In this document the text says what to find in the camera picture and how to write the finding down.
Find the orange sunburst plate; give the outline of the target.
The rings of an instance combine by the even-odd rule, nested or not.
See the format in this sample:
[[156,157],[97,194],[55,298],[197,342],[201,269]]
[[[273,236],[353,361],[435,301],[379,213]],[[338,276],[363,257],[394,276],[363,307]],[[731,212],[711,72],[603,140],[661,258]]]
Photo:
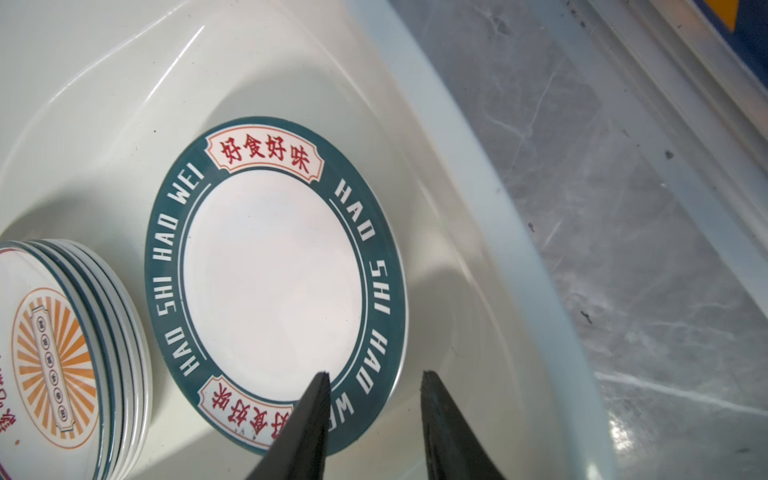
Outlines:
[[1,476],[95,479],[97,369],[63,287],[31,253],[1,251]]

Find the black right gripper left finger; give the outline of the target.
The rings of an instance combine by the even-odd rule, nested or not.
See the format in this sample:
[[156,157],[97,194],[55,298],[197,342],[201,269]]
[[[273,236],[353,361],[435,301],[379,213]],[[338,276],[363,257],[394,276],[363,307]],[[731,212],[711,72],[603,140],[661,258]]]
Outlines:
[[322,479],[327,457],[331,387],[318,372],[267,454],[247,479]]

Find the white plastic bin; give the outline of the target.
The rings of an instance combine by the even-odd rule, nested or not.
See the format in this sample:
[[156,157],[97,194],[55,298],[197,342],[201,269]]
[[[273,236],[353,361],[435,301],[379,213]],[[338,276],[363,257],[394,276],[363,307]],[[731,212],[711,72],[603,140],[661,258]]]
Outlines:
[[592,370],[528,227],[384,1],[3,2],[1,235],[87,245],[145,311],[166,171],[203,131],[251,115],[340,149],[404,263],[403,374],[327,478],[426,477],[426,370],[506,478],[615,477]]

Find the white red text plate back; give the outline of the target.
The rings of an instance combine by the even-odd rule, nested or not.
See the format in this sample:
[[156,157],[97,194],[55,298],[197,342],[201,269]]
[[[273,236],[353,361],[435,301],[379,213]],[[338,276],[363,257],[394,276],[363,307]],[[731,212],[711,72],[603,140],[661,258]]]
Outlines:
[[42,241],[5,241],[3,244],[31,254],[75,303],[74,310],[85,327],[86,342],[96,351],[92,357],[102,362],[97,368],[97,386],[107,396],[102,418],[103,425],[109,429],[109,438],[101,441],[103,454],[99,460],[98,477],[112,479],[117,473],[126,427],[120,356],[114,345],[114,335],[107,316],[110,303],[84,264],[63,249]]

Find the green rim plate front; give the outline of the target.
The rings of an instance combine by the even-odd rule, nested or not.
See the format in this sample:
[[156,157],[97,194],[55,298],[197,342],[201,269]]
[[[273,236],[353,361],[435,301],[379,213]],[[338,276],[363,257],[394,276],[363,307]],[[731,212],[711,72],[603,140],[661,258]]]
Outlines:
[[265,453],[324,372],[339,453],[399,380],[409,312],[392,229],[347,157],[300,124],[243,117],[194,139],[160,184],[144,273],[177,387],[243,448]]

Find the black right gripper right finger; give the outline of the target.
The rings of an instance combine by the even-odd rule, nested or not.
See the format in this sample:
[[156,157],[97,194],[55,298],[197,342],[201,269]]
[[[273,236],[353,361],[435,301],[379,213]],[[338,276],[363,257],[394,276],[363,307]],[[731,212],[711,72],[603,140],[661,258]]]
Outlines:
[[429,479],[503,479],[439,375],[421,381],[421,420]]

